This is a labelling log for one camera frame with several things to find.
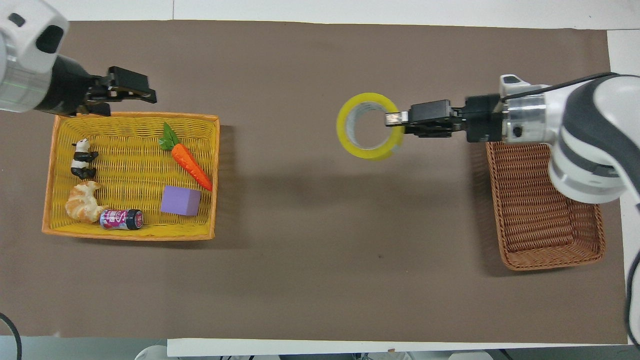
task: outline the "yellow tape roll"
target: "yellow tape roll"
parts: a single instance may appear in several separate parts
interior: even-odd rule
[[[385,96],[374,92],[356,95],[347,101],[338,113],[336,131],[342,146],[350,154],[367,160],[386,159],[402,144],[404,127],[391,128],[391,135],[376,147],[363,148],[355,138],[356,121],[367,111],[380,110],[385,113],[397,113],[395,104]]]

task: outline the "yellow basket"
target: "yellow basket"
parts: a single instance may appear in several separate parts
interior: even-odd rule
[[[213,192],[203,189],[169,151],[160,149],[158,139],[167,122],[180,141],[191,151],[211,178]],[[71,174],[75,147],[89,139],[90,151],[97,151],[92,162],[97,169],[93,179],[101,189],[95,192],[98,205],[111,209],[140,209],[144,226],[138,230],[105,230],[99,224],[84,224],[65,212],[69,191],[81,180]],[[49,176],[42,232],[77,238],[114,240],[208,240],[214,237],[220,123],[213,115],[187,113],[113,113],[76,118],[56,117],[51,139]],[[200,190],[197,216],[160,212],[165,185]]]

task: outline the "carrot leaf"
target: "carrot leaf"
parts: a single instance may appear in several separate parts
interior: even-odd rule
[[[160,148],[162,150],[171,150],[174,146],[180,143],[178,136],[175,134],[169,124],[164,123],[164,136],[158,140]]]

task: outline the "toy panda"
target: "toy panda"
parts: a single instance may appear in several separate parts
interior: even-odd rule
[[[95,177],[95,169],[88,167],[89,163],[98,157],[98,152],[89,151],[89,140],[87,139],[82,139],[71,145],[76,147],[74,159],[71,161],[71,174],[74,174],[82,180]]]

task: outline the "wicker basket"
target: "wicker basket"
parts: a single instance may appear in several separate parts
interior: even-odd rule
[[[486,149],[500,254],[508,268],[558,268],[602,258],[600,208],[556,190],[547,172],[547,145],[487,143]]]
[[[167,122],[193,153],[213,182],[204,190],[158,145]],[[69,191],[80,180],[71,174],[75,148],[88,138],[91,151],[99,153],[95,192],[98,204],[112,209],[140,209],[144,226],[135,231],[105,230],[98,224],[82,224],[65,213]],[[42,231],[78,238],[115,240],[207,240],[214,237],[220,123],[212,115],[187,113],[114,113],[111,117],[56,117],[51,140],[49,176]],[[202,191],[197,216],[160,212],[165,185]]]

